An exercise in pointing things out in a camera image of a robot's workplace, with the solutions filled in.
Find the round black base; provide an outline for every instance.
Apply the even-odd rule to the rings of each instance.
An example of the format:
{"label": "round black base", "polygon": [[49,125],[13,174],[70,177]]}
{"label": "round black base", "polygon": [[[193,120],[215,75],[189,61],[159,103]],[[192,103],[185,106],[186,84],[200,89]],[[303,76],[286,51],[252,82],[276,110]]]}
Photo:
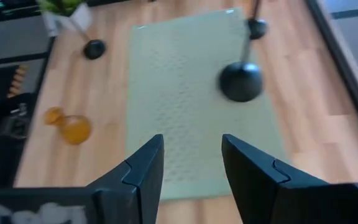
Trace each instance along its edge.
{"label": "round black base", "polygon": [[101,40],[91,40],[84,47],[84,55],[87,59],[94,60],[103,55],[106,45]]}
{"label": "round black base", "polygon": [[262,19],[248,19],[247,24],[251,32],[251,40],[259,39],[263,37],[267,32],[267,23]]}
{"label": "round black base", "polygon": [[235,62],[221,72],[219,87],[230,100],[247,102],[262,92],[262,74],[253,63]]}

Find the houseplant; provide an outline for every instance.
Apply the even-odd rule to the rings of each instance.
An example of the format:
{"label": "houseplant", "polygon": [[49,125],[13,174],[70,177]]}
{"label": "houseplant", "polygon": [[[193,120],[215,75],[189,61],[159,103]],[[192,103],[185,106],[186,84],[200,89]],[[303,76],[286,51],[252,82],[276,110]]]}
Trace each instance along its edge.
{"label": "houseplant", "polygon": [[[63,10],[57,1],[61,1]],[[84,0],[38,0],[38,3],[50,21],[58,21],[72,31],[76,31],[72,21],[82,31],[85,31],[92,23],[91,11]]]}

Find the white pot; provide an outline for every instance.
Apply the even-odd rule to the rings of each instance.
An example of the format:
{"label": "white pot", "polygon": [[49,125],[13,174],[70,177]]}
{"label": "white pot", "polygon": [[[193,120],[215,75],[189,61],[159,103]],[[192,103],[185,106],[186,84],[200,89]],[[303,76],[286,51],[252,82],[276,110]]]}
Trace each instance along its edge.
{"label": "white pot", "polygon": [[63,27],[69,30],[77,31],[72,21],[74,21],[82,31],[86,31],[92,24],[92,13],[86,3],[80,4],[74,13],[70,16],[70,19],[65,16],[55,16],[56,20],[61,23]]}

